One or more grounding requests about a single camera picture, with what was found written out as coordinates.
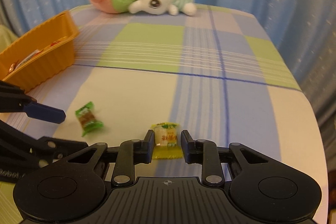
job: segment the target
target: yellow candy wrapper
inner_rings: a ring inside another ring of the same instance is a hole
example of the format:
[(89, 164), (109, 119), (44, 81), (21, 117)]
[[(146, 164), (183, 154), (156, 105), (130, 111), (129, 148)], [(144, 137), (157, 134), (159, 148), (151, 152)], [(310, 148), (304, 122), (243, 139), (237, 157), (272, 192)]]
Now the yellow candy wrapper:
[(179, 159), (183, 157), (180, 146), (177, 145), (177, 128), (179, 124), (163, 122), (153, 124), (151, 129), (155, 134), (153, 159)]

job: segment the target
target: plush toy ear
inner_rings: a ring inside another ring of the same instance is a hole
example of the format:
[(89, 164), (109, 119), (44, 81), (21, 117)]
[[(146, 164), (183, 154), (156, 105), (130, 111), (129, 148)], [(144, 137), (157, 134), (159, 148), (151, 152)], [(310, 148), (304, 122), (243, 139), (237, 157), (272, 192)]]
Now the plush toy ear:
[(140, 0), (137, 0), (135, 2), (133, 2), (130, 6), (128, 6), (128, 11), (131, 14), (135, 14), (137, 12), (142, 11), (142, 3)]

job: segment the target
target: green candy wrapper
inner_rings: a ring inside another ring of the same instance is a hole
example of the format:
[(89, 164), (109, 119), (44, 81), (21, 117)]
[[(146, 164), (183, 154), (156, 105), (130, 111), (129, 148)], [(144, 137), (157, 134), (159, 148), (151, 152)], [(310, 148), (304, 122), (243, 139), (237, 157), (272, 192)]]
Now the green candy wrapper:
[(75, 111), (76, 117), (82, 125), (83, 134), (82, 137), (87, 133), (91, 132), (96, 128), (103, 127), (104, 124), (98, 121), (92, 113), (93, 102), (88, 102), (85, 106)]

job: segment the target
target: plaid tablecloth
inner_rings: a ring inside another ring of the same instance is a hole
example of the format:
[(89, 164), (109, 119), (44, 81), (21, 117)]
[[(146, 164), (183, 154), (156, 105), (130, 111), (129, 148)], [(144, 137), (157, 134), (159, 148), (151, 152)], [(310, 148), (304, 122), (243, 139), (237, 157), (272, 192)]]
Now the plaid tablecloth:
[[(81, 30), (75, 65), (30, 92), (39, 102), (64, 109), (67, 119), (60, 126), (22, 113), (2, 119), (36, 138), (110, 146), (142, 139), (153, 123), (178, 122), (194, 139), (218, 146), (240, 142), (312, 176), (323, 190), (315, 220), (325, 223), (326, 164), (309, 102), (253, 15), (198, 8), (194, 17), (110, 15), (90, 5), (73, 9)], [(82, 138), (74, 111), (88, 101), (105, 128)], [(199, 176), (201, 167), (162, 160), (135, 171), (136, 176)], [(0, 202), (10, 199), (3, 187), (11, 186), (2, 185)], [(8, 212), (0, 209), (0, 219)]]

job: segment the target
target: yellow plastic basket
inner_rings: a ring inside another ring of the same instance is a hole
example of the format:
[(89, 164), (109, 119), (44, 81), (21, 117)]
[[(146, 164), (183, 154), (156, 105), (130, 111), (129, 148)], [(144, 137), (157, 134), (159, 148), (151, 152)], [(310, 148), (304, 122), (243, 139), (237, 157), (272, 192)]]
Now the yellow plastic basket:
[[(0, 79), (30, 91), (71, 66), (75, 61), (73, 39), (79, 34), (69, 11), (64, 11), (25, 33), (0, 53)], [(7, 76), (11, 65), (35, 50), (61, 42), (41, 52)]]

